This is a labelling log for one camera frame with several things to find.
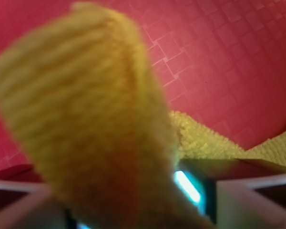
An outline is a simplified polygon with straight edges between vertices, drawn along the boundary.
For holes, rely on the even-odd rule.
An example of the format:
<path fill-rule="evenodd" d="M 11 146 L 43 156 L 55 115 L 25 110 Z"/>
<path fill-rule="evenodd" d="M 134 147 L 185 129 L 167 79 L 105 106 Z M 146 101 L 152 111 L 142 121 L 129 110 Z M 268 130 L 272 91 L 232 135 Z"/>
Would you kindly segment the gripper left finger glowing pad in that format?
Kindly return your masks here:
<path fill-rule="evenodd" d="M 87 229 L 44 183 L 0 180 L 0 229 Z"/>

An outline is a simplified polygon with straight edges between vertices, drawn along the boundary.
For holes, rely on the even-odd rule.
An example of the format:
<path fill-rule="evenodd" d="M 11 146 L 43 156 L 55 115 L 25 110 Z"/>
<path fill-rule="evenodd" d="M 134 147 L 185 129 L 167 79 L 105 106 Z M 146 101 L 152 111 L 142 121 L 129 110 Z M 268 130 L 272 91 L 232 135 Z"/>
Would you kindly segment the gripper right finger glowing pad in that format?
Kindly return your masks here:
<path fill-rule="evenodd" d="M 218 229 L 286 229 L 286 167 L 261 159 L 182 159 L 175 181 Z"/>

